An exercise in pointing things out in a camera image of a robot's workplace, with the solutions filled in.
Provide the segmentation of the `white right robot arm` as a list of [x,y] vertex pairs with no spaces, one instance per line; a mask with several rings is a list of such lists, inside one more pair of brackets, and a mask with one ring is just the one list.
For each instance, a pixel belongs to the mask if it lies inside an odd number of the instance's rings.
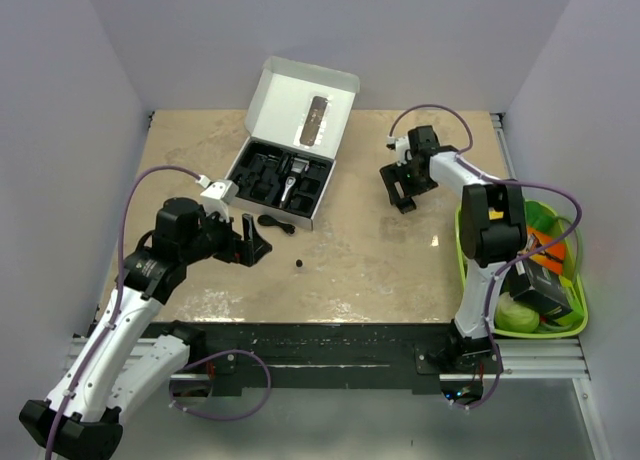
[[453,146],[439,143],[430,126],[402,137],[390,136],[386,147],[396,160],[380,169],[390,204],[400,213],[416,209],[414,198],[439,186],[460,199],[457,238],[467,259],[467,277],[454,316],[456,342],[445,349],[448,366],[469,372],[481,360],[474,341],[488,337],[507,263],[527,239],[522,190],[467,163]]

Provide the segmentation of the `white clipper kit box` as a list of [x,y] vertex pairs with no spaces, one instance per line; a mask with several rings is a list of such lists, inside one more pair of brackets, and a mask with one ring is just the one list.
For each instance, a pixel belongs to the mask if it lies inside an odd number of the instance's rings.
[[[246,113],[248,138],[226,175],[239,187],[233,205],[312,230],[359,90],[355,74],[268,58]],[[295,157],[309,168],[281,208]]]

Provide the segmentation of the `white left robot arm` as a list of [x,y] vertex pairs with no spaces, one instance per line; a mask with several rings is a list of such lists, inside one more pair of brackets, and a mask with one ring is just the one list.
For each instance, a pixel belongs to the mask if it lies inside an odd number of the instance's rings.
[[251,267],[271,252],[251,215],[242,226],[235,232],[232,220],[189,198],[164,202],[154,228],[120,257],[109,304],[72,366],[45,399],[22,407],[19,420],[47,458],[111,458],[126,418],[173,373],[241,355],[207,353],[205,333],[175,321],[135,364],[125,364],[190,265],[216,259]]

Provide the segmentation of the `black silver hair clipper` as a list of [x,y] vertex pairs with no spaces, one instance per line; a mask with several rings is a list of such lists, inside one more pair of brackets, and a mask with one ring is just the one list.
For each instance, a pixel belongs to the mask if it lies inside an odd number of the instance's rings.
[[300,157],[295,157],[291,164],[291,168],[286,177],[283,192],[280,198],[280,207],[283,208],[288,201],[288,198],[293,190],[294,185],[299,179],[300,175],[306,172],[309,168],[309,161]]

